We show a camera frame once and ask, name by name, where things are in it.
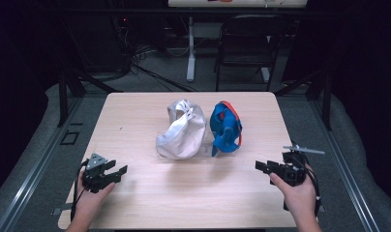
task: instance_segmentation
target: blue object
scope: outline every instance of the blue object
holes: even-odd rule
[[[214,132],[212,157],[217,155],[218,150],[223,153],[231,153],[241,146],[241,131],[243,129],[237,112],[227,101],[216,104],[210,118],[210,128]]]

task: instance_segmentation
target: wrist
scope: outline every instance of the wrist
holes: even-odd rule
[[[316,219],[314,214],[306,214],[294,217],[294,220],[297,225],[298,231],[321,231],[318,224],[318,220]]]

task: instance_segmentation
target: finger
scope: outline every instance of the finger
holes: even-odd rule
[[[274,185],[276,187],[278,187],[278,189],[280,189],[280,191],[283,194],[286,194],[286,192],[290,188],[290,186],[283,179],[281,179],[281,177],[279,177],[277,174],[272,172],[272,173],[270,173],[270,179],[274,183]]]

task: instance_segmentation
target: table leg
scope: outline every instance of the table leg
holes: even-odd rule
[[[195,56],[195,35],[193,18],[189,19],[189,65],[187,67],[187,81],[195,81],[196,56]]]

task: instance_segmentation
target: table top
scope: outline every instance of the table top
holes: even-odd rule
[[[304,8],[307,0],[232,0],[231,2],[208,0],[168,0],[170,7],[256,7],[256,8]]]
[[[158,156],[156,136],[168,129],[166,108],[178,100],[198,104],[207,122],[216,103],[230,102],[243,125],[240,149],[213,158],[207,141],[190,159]],[[106,173],[129,167],[91,228],[295,227],[283,209],[282,193],[269,184],[268,175],[255,169],[256,160],[281,162],[285,145],[290,140],[272,93],[110,94],[83,160],[92,153],[116,160],[116,166]],[[67,199],[72,201],[73,188]],[[69,223],[70,211],[64,211],[58,225],[64,229]]]

